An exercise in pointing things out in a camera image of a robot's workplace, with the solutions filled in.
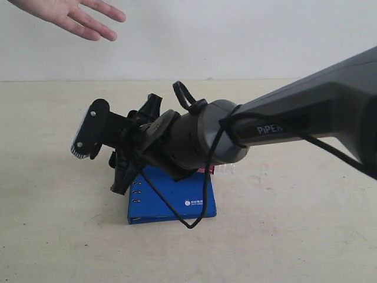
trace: human hand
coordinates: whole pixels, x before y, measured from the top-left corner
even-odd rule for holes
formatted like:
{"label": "human hand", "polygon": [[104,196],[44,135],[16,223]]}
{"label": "human hand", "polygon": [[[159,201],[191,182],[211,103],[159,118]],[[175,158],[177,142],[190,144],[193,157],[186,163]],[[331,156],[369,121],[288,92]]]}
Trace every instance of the human hand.
{"label": "human hand", "polygon": [[117,8],[102,0],[8,0],[23,11],[51,22],[58,27],[86,40],[97,41],[104,37],[110,41],[117,39],[117,34],[85,13],[80,5],[87,6],[109,18],[124,22],[125,15]]}

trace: blue book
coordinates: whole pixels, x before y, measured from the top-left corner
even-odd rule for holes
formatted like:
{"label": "blue book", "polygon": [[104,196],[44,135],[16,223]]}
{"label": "blue book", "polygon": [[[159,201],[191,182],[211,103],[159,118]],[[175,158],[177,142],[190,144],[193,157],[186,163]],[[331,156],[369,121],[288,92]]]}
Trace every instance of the blue book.
{"label": "blue book", "polygon": [[[183,219],[194,219],[200,216],[203,208],[203,173],[197,172],[179,182],[175,182],[167,173],[157,167],[147,166],[144,173]],[[209,179],[205,218],[214,217],[216,214],[212,182]],[[138,175],[130,186],[128,223],[174,220],[177,220],[176,216],[145,179]]]}

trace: gray robotic arm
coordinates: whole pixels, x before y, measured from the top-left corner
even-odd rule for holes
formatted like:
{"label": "gray robotic arm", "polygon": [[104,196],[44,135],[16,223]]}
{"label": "gray robotic arm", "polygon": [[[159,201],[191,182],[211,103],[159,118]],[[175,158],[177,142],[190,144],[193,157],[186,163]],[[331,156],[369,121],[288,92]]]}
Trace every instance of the gray robotic arm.
{"label": "gray robotic arm", "polygon": [[[185,110],[160,114],[162,98],[150,94],[127,117],[94,101],[71,147],[79,159],[94,159],[112,147],[111,190],[121,195],[146,165],[179,181],[201,167],[235,163],[250,146],[305,139],[376,178],[377,47],[243,105],[228,100],[196,101],[181,82],[173,85]],[[355,159],[322,143],[336,137]]]}

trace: table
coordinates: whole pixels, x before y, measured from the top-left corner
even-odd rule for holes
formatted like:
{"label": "table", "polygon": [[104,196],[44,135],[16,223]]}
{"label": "table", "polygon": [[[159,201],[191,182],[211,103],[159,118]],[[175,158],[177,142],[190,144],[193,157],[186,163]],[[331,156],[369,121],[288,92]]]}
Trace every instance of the table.
{"label": "table", "polygon": [[[245,103],[292,80],[184,81]],[[305,141],[256,146],[213,178],[218,215],[129,225],[111,149],[70,145],[96,98],[126,115],[174,81],[0,83],[0,282],[376,282],[377,183]],[[334,139],[332,145],[344,148]]]}

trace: finger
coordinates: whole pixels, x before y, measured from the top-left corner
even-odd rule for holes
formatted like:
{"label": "finger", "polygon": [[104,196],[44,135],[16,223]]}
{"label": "finger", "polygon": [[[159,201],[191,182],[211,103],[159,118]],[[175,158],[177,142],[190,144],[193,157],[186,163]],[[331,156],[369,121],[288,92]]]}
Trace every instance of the finger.
{"label": "finger", "polygon": [[82,0],[81,3],[93,10],[100,12],[109,18],[118,21],[124,22],[125,21],[125,14],[120,11],[119,9],[105,3],[102,0]]}
{"label": "finger", "polygon": [[61,18],[55,21],[54,24],[86,40],[97,41],[101,39],[101,35],[97,31],[94,31],[87,27],[83,27],[82,25],[75,22],[70,17]]}
{"label": "finger", "polygon": [[113,30],[98,22],[96,19],[92,18],[81,9],[74,9],[68,14],[68,16],[84,27],[92,29],[93,31],[97,31],[102,37],[106,38],[107,40],[115,41],[117,39],[117,34]]}

